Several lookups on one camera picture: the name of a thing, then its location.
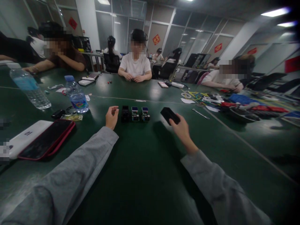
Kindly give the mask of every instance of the ceiling light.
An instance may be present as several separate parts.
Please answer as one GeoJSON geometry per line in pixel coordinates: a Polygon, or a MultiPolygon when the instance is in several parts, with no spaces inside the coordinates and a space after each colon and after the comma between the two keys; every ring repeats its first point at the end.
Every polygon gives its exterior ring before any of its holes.
{"type": "Polygon", "coordinates": [[[297,24],[296,21],[293,22],[287,22],[287,23],[281,23],[281,24],[277,24],[277,26],[281,26],[281,27],[293,27],[297,24]]]}
{"type": "Polygon", "coordinates": [[[110,5],[108,0],[98,0],[98,2],[102,5],[110,5]]]}
{"type": "Polygon", "coordinates": [[[281,16],[284,14],[287,14],[290,12],[290,9],[288,7],[277,9],[271,12],[265,12],[261,14],[262,16],[268,16],[268,17],[275,17],[275,16],[281,16]]]}

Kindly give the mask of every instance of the blue bottle cap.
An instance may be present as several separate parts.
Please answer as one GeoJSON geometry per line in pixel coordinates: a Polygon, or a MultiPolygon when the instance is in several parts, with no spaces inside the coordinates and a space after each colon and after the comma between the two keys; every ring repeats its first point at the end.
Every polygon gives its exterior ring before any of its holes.
{"type": "Polygon", "coordinates": [[[65,76],[65,79],[66,79],[66,81],[73,81],[73,80],[75,80],[72,75],[65,76]]]}

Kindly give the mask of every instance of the plastic bottle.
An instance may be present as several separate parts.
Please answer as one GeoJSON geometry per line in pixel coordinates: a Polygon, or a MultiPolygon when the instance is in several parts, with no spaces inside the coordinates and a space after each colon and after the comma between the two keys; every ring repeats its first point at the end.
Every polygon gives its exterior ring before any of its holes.
{"type": "Polygon", "coordinates": [[[77,113],[86,113],[89,111],[88,103],[80,86],[75,82],[71,75],[65,76],[67,81],[66,92],[77,113]]]}
{"type": "Polygon", "coordinates": [[[51,103],[30,73],[22,70],[18,63],[7,63],[7,66],[10,68],[9,75],[12,80],[27,95],[36,108],[43,110],[51,107],[51,103]]]}

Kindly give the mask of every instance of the green table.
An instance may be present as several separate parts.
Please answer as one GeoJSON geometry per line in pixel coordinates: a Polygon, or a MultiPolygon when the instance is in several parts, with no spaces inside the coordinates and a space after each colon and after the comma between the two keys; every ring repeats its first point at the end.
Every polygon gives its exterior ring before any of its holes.
{"type": "MultiPolygon", "coordinates": [[[[1,141],[14,137],[38,120],[51,121],[50,116],[54,111],[71,105],[66,96],[50,91],[47,97],[52,107],[44,111],[36,109],[16,89],[8,72],[8,69],[0,68],[3,79],[0,85],[1,117],[11,120],[10,126],[0,133],[1,141]]],[[[69,73],[62,69],[41,74],[41,89],[64,84],[63,76],[66,74],[69,73]]],[[[85,75],[72,74],[75,79],[85,75]]],[[[191,91],[212,91],[207,87],[189,86],[191,91]]],[[[287,169],[281,166],[278,171],[266,159],[287,152],[298,154],[298,128],[279,120],[245,126],[221,113],[197,108],[210,117],[210,120],[206,120],[191,110],[195,106],[181,102],[180,89],[162,89],[156,80],[137,84],[127,82],[117,75],[103,74],[95,85],[83,87],[83,90],[85,94],[92,93],[88,102],[91,110],[84,114],[83,121],[76,122],[76,130],[58,153],[40,162],[16,160],[8,166],[0,167],[0,218],[10,213],[43,176],[105,125],[105,114],[112,105],[139,108],[146,106],[149,108],[151,121],[121,123],[119,120],[115,132],[120,138],[69,224],[124,224],[124,221],[132,224],[214,222],[211,207],[180,164],[184,148],[160,115],[163,107],[170,107],[186,118],[195,144],[236,179],[248,197],[274,222],[282,223],[285,217],[290,216],[289,205],[296,197],[298,185],[280,171],[292,176],[297,168],[290,166],[287,169]]]]}

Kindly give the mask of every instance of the red decoration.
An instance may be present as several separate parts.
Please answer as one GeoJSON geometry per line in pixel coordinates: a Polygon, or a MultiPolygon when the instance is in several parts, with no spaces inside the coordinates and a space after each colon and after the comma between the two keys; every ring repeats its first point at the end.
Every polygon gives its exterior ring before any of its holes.
{"type": "Polygon", "coordinates": [[[222,43],[215,47],[215,53],[222,49],[222,43]]]}
{"type": "Polygon", "coordinates": [[[77,23],[76,23],[76,21],[73,19],[73,17],[71,17],[71,18],[69,19],[69,24],[70,24],[70,26],[71,26],[74,30],[76,29],[77,23]]]}
{"type": "Polygon", "coordinates": [[[284,62],[284,72],[291,73],[297,70],[300,70],[300,56],[297,56],[292,59],[288,59],[284,62]]]}
{"type": "Polygon", "coordinates": [[[160,42],[159,35],[157,34],[152,40],[153,40],[154,45],[157,45],[160,42]]]}
{"type": "Polygon", "coordinates": [[[248,55],[252,55],[257,53],[257,48],[251,49],[249,52],[247,52],[248,55]]]}

